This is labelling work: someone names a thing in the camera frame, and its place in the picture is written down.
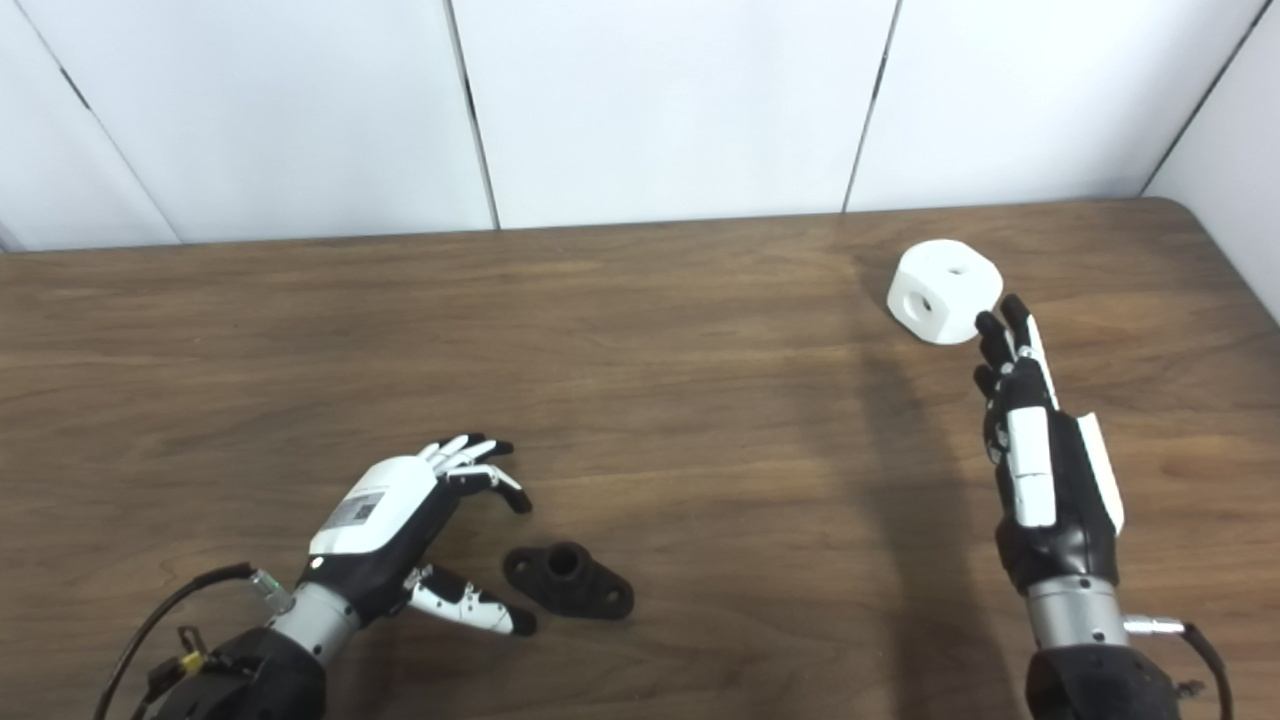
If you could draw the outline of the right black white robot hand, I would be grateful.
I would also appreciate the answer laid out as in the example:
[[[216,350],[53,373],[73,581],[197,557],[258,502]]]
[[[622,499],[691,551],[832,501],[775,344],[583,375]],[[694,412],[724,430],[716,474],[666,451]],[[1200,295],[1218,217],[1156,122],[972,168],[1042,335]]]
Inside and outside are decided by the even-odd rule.
[[[1036,316],[1019,296],[979,313],[975,328],[983,363],[973,379],[986,401],[1004,570],[1021,594],[1060,577],[1116,585],[1125,510],[1098,418],[1062,410]]]

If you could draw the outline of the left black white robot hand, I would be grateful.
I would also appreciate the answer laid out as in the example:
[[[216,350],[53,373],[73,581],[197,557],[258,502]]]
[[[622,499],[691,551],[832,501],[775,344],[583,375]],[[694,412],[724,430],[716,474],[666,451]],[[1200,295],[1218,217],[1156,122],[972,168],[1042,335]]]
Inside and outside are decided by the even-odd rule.
[[[534,635],[532,612],[424,562],[466,497],[494,493],[518,515],[532,511],[525,488],[490,461],[513,451],[509,442],[472,433],[374,464],[314,534],[297,591],[328,592],[361,628],[415,609],[500,635]]]

